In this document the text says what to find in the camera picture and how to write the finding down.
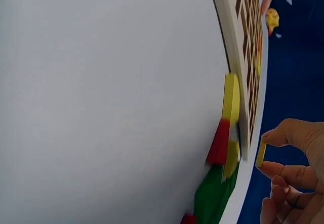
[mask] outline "blue background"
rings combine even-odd
[[[271,4],[279,13],[280,27],[269,38],[261,134],[285,118],[324,121],[324,0],[292,2],[292,6],[286,0]],[[305,156],[290,146],[268,147],[265,160],[308,165]],[[254,169],[238,223],[260,223],[262,199],[269,193],[270,180]]]

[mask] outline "green block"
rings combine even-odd
[[[223,167],[211,167],[195,194],[194,215],[197,216],[197,224],[219,223],[235,188],[238,168],[239,164],[233,175],[222,183]]]

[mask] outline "wooden puzzle board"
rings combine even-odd
[[[250,149],[260,81],[262,24],[259,0],[214,0],[231,72],[240,83],[242,158]]]

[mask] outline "red triangle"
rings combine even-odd
[[[208,164],[221,166],[226,164],[229,128],[230,121],[227,119],[221,119],[211,149],[207,155],[206,162]]]
[[[182,218],[181,224],[197,224],[197,217],[185,214]]]

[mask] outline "white surface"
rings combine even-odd
[[[0,0],[0,13],[0,223],[180,223],[228,72],[213,1]]]
[[[263,47],[262,47],[262,66],[259,87],[259,102],[257,109],[257,116],[255,119],[254,131],[252,136],[252,143],[249,152],[248,161],[241,161],[239,165],[236,186],[232,195],[230,196],[223,213],[220,224],[235,224],[240,215],[245,197],[250,184],[252,171],[254,168],[254,161],[259,144],[259,136],[261,130],[264,99],[267,83],[267,68],[268,68],[268,32],[265,24],[265,17],[262,18],[263,23]]]

